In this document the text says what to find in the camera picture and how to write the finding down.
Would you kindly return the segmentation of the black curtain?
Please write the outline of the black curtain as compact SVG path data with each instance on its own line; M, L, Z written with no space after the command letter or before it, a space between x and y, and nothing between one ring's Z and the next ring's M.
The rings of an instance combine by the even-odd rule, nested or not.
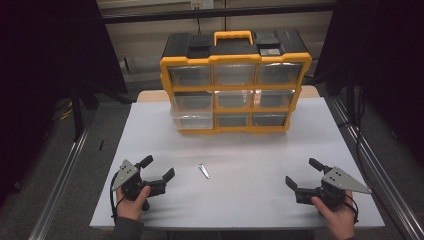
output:
M0 206L32 165L56 102L126 84L96 0L0 0Z
M336 0L315 74L352 76L424 166L424 0Z

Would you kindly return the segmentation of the clear plastic drawer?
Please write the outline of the clear plastic drawer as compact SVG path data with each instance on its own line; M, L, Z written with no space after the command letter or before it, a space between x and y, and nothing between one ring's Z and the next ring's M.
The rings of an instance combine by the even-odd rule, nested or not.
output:
M171 112L171 118L178 130L209 130L213 128L210 112Z

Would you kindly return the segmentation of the person's right hand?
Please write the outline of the person's right hand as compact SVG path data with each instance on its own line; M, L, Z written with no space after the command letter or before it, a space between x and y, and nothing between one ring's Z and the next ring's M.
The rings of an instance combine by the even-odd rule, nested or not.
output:
M344 205L339 210L332 211L318 197L312 197L311 202L324 217L331 240L354 239L355 214L351 208Z

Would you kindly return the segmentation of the white wall socket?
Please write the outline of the white wall socket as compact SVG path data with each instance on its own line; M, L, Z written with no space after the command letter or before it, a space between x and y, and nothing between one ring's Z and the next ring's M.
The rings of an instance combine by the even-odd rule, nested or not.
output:
M213 0L191 0L190 1L192 10L208 10L214 8Z

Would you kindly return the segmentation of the yellow black organizer cabinet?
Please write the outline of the yellow black organizer cabinet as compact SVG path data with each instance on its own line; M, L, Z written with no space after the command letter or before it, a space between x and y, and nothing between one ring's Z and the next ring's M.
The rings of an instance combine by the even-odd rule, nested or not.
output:
M295 30L274 30L268 32L224 31L211 34L194 35L174 33L169 36L161 60L161 82L173 99L169 69L175 66L217 65L230 63L288 63L299 62L303 65L290 107L286 127L223 130L178 130L184 134L212 134L223 132L272 133L285 132L290 127L290 118L296 109L301 93L304 75L309 70L312 56Z

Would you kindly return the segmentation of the black metal stand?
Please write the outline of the black metal stand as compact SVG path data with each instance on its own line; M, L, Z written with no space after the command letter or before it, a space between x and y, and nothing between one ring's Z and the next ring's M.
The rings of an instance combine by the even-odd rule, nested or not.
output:
M84 104L89 110L96 110L99 106L99 101L95 96L96 93L106 95L121 104L131 104L133 102L132 99L114 93L93 81L86 80L74 82L71 88L71 103L75 125L75 142L81 138L85 129L81 113L81 104Z

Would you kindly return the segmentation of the black horizontal bar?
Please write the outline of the black horizontal bar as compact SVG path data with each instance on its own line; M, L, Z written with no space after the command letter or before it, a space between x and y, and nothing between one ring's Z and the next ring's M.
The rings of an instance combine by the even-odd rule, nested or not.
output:
M334 10L336 6L337 6L336 3L316 3L316 4L299 4L299 5L279 5L279 6L267 6L267 7L187 10L187 11L161 12L161 13L148 13L148 14L120 14L120 15L103 16L101 18L101 22L104 24L121 24L121 23L134 23L134 22L153 22L153 21L167 21L167 20L254 16L254 15L268 15L268 14L325 12L325 11Z

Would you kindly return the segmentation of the set of clear organizer drawers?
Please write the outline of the set of clear organizer drawers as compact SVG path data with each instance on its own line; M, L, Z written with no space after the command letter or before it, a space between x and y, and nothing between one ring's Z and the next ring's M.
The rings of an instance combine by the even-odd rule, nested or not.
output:
M213 128L286 127L303 65L230 63L169 69L174 112L210 112Z

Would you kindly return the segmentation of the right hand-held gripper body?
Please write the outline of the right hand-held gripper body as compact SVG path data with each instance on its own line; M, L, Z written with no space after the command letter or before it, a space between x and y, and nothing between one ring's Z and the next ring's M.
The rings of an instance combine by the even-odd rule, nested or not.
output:
M296 202L312 205L311 198L318 197L329 209L336 210L345 202L345 191L370 194L371 189L339 167L315 166L323 172L321 186L314 189L299 188L294 184Z

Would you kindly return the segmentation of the metal floor rail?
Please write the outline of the metal floor rail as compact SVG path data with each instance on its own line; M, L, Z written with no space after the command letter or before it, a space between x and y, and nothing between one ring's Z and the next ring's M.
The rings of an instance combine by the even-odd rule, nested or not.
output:
M401 193L395 187L389 175L384 170L377 156L374 154L368 142L362 135L360 128L350 123L347 108L341 100L331 99L330 102L334 105L352 139L356 142L359 150L359 161L361 163L365 162L370 168L378 182L378 185L396 212L397 218L401 221L403 227L408 232L409 237L412 240L424 240L424 227L420 225L418 218L412 212L412 209L406 203L404 198L401 196Z
M84 118L83 122L85 123L85 126L82 129L82 133L73 142L64 166L62 167L60 174L55 182L54 188L51 191L49 198L41 214L39 215L28 240L45 240L46 236L48 235L50 226L62 201L63 194L68 186L70 177L74 171L75 165L86 142L89 130L95 118L95 114L95 111L89 111L88 115Z

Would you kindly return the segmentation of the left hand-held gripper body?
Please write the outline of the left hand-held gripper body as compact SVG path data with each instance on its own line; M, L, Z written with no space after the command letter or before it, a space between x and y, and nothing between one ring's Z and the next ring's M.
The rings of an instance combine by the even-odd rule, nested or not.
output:
M166 192L166 183L162 178L154 181L144 181L140 175L141 169L143 168L140 168L138 163L132 164L130 161L124 160L113 177L111 191L116 191L120 188L125 198L129 201L135 201L145 186L151 187L149 197L164 194Z

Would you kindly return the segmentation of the person's left hand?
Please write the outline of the person's left hand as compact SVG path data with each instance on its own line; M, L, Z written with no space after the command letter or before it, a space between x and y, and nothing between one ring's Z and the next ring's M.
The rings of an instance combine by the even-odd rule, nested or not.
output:
M150 194L151 188L145 186L135 201L129 201L125 198L120 188L116 191L116 197L120 201L117 205L117 216L139 221L143 213L142 206Z

